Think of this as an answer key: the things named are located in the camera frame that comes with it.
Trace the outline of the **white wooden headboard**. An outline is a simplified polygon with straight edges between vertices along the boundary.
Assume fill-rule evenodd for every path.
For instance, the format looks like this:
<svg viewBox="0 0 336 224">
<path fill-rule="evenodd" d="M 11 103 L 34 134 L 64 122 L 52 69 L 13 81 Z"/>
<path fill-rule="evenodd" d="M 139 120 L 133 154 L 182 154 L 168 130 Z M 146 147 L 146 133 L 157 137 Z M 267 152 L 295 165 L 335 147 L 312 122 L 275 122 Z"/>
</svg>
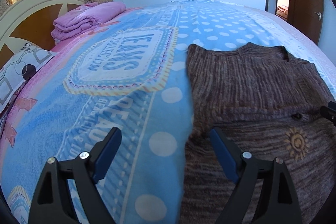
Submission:
<svg viewBox="0 0 336 224">
<path fill-rule="evenodd" d="M 51 50 L 53 22 L 85 0 L 19 0 L 1 15 L 1 66 L 26 42 Z"/>
</svg>

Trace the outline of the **grey patterned pillow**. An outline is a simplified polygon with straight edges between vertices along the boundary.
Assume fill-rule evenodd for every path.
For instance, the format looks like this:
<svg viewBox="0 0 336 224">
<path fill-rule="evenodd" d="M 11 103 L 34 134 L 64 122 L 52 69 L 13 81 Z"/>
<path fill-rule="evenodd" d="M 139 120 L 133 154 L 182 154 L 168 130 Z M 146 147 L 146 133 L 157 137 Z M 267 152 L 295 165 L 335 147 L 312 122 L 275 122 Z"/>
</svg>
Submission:
<svg viewBox="0 0 336 224">
<path fill-rule="evenodd" d="M 1 112 L 5 109 L 14 93 L 37 71 L 45 66 L 55 52 L 47 51 L 31 43 L 13 55 L 1 69 Z"/>
</svg>

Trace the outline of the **brown knitted sweater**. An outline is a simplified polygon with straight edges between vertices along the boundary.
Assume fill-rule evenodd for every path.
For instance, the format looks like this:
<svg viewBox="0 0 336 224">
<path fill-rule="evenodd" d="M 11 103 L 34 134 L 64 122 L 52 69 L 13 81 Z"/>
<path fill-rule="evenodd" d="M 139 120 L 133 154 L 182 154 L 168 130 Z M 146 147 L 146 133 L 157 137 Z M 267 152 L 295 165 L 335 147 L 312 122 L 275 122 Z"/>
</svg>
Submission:
<svg viewBox="0 0 336 224">
<path fill-rule="evenodd" d="M 214 223 L 234 189 L 210 142 L 215 127 L 258 159 L 284 160 L 302 221 L 310 223 L 335 185 L 335 126 L 319 112 L 334 98 L 315 65 L 283 46 L 211 51 L 192 44 L 186 68 L 194 123 L 180 223 Z"/>
</svg>

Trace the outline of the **folded purple quilt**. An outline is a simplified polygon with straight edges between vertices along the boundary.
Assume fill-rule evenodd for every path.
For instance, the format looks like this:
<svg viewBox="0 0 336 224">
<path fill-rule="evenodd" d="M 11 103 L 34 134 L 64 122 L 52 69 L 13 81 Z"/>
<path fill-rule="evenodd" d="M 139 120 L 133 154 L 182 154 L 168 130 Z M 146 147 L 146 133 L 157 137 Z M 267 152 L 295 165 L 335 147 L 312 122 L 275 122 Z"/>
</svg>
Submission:
<svg viewBox="0 0 336 224">
<path fill-rule="evenodd" d="M 126 10 L 122 2 L 97 2 L 81 5 L 54 20 L 51 32 L 56 43 L 80 35 L 93 26 L 104 24 Z"/>
</svg>

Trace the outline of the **blue polka dot blanket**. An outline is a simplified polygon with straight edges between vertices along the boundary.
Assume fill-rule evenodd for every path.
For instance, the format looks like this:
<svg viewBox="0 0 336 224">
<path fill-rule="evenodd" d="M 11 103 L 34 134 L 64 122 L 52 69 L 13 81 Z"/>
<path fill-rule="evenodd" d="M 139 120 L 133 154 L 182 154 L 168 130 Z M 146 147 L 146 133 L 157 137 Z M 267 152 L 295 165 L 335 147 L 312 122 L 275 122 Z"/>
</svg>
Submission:
<svg viewBox="0 0 336 224">
<path fill-rule="evenodd" d="M 335 92 L 335 66 L 313 42 L 272 14 L 232 3 L 132 9 L 60 43 L 20 92 L 3 130 L 1 188 L 12 215 L 27 223 L 49 157 L 73 159 L 118 127 L 122 143 L 97 186 L 113 219 L 177 223 L 193 127 L 187 48 L 232 51 L 247 42 L 286 47 L 314 63 Z"/>
</svg>

